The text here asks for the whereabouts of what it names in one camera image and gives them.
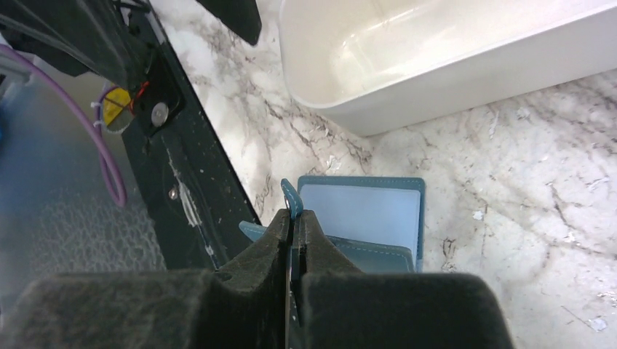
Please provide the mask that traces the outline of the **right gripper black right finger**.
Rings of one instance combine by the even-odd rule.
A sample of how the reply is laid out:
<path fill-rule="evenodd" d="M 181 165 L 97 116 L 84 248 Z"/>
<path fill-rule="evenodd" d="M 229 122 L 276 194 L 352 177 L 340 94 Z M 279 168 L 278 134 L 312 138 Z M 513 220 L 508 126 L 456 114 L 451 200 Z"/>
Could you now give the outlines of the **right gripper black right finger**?
<path fill-rule="evenodd" d="M 295 219 L 305 348 L 511 348 L 489 286 L 465 273 L 364 273 L 307 210 Z"/>

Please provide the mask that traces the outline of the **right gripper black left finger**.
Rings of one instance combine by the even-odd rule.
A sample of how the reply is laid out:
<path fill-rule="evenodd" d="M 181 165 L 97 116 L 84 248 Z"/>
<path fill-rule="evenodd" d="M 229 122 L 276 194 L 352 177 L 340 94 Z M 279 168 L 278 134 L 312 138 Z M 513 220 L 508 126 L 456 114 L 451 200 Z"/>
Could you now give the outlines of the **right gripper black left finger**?
<path fill-rule="evenodd" d="M 3 348 L 285 348 L 290 212 L 221 269 L 68 273 L 33 282 Z"/>

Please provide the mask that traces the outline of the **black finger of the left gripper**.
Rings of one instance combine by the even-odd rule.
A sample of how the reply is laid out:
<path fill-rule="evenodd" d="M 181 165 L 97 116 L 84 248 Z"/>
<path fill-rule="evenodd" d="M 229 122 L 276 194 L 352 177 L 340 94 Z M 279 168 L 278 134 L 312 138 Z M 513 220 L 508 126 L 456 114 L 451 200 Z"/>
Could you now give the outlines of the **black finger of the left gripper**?
<path fill-rule="evenodd" d="M 262 22 L 256 0 L 198 0 L 208 12 L 251 46 L 258 43 Z"/>

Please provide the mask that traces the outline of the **blue leather card holder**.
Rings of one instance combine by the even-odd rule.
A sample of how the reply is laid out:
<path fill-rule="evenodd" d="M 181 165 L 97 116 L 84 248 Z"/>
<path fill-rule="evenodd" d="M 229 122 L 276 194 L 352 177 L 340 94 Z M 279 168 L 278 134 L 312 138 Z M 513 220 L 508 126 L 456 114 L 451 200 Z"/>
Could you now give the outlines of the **blue leather card holder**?
<path fill-rule="evenodd" d="M 293 217 L 311 210 L 326 237 L 366 273 L 420 273 L 426 184 L 419 177 L 283 179 Z"/>

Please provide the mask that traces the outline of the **white oblong plastic tray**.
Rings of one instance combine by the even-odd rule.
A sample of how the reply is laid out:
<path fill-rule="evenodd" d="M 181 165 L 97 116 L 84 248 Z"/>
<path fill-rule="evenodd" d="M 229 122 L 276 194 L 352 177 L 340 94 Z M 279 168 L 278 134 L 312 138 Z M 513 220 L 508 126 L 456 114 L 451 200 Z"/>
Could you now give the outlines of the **white oblong plastic tray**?
<path fill-rule="evenodd" d="M 290 95 L 356 135 L 616 67 L 614 1 L 283 1 Z"/>

